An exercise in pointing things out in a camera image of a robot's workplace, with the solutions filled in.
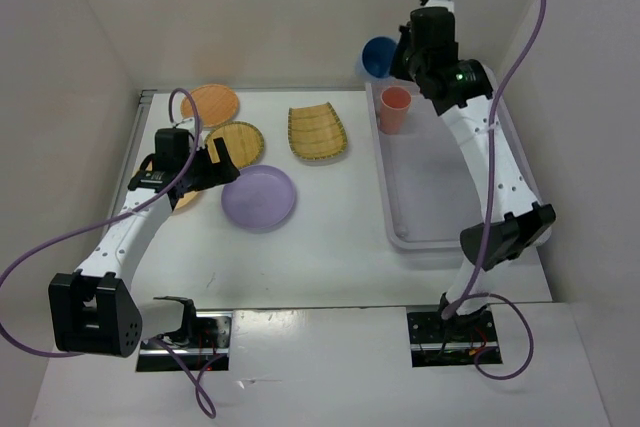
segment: blue bowl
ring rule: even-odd
[[[389,77],[391,60],[397,43],[389,37],[375,37],[362,49],[361,62],[365,72],[376,79]]]

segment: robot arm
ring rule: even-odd
[[[160,129],[155,153],[148,156],[129,183],[122,213],[135,209],[164,189],[182,169],[193,148],[193,119]],[[160,226],[178,200],[191,191],[234,181],[240,173],[223,139],[214,140],[220,161],[199,149],[183,180],[145,209],[110,226],[100,244],[72,274],[56,274],[49,284],[49,304],[56,346],[62,351],[127,357],[141,339],[188,330],[195,307],[188,299],[163,297],[136,306],[131,282]],[[152,162],[153,169],[145,170]]]
[[[481,201],[487,209],[489,136],[494,129],[495,198],[487,255],[471,293],[489,292],[487,273],[497,264],[514,260],[555,221],[551,205],[540,206],[520,173],[499,122],[490,126],[493,88],[482,64],[459,60],[455,41],[453,0],[421,0],[422,8],[411,12],[410,22],[400,27],[401,38],[391,65],[391,75],[415,82],[423,96],[433,102],[456,139]],[[441,309],[459,299],[469,283],[477,261],[483,224],[461,232],[465,259],[451,288],[442,296]],[[463,302],[452,322],[472,322],[486,307],[486,299]]]

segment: white table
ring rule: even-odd
[[[239,95],[238,119],[265,136],[262,162],[297,186],[294,215],[278,230],[252,234],[225,218],[221,189],[201,194],[158,232],[134,279],[136,299],[181,295],[200,308],[235,309],[437,303],[461,257],[401,254],[387,241],[364,93]],[[153,100],[137,162],[166,125],[167,98]],[[310,167],[289,151],[287,109],[327,101],[350,151]],[[521,306],[536,350],[513,381],[487,381],[472,366],[412,368],[402,307],[236,310],[229,371],[204,382],[216,421],[199,411],[183,373],[137,374],[136,355],[87,355],[49,363],[31,427],[606,427],[571,313],[550,302],[535,250],[498,271],[497,284],[515,301],[540,302]],[[493,313],[504,365],[487,368],[506,373],[524,359],[526,337],[508,307]]]
[[[49,362],[31,427],[606,427],[589,362],[563,304],[525,304],[531,367],[506,382],[473,366],[411,368],[405,309],[237,311],[228,372],[205,375],[218,419],[181,372],[134,372],[135,356]],[[515,314],[494,306],[505,364],[526,353]]]
[[[192,298],[198,308],[345,307],[437,304],[453,281],[460,253],[406,254],[389,243],[363,91],[239,92],[236,120],[264,135],[261,162],[296,184],[295,211],[269,233],[243,231],[220,207],[221,187],[200,194],[163,225],[140,264],[133,295]],[[168,94],[156,94],[132,152],[135,165],[153,151],[157,129],[168,126]],[[176,115],[179,103],[176,97]],[[290,107],[331,102],[349,137],[348,155],[310,166],[287,140]],[[130,162],[128,179],[133,171]],[[550,301],[537,252],[529,249],[505,271],[496,289],[517,302]]]

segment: woven bamboo tray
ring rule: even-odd
[[[289,147],[308,161],[331,159],[347,149],[347,134],[330,103],[289,109]]]
[[[238,169],[254,164],[264,152],[264,137],[255,126],[247,122],[228,122],[213,130],[205,139],[213,162],[220,161],[213,144],[213,139],[218,137],[224,139],[231,161]]]
[[[231,119],[238,111],[240,101],[226,85],[208,84],[191,91],[198,113],[205,127],[215,127]],[[180,104],[182,117],[193,117],[191,102],[186,97]]]

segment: pink cup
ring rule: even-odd
[[[411,94],[402,87],[389,87],[380,96],[380,130],[385,134],[397,134],[407,117]]]

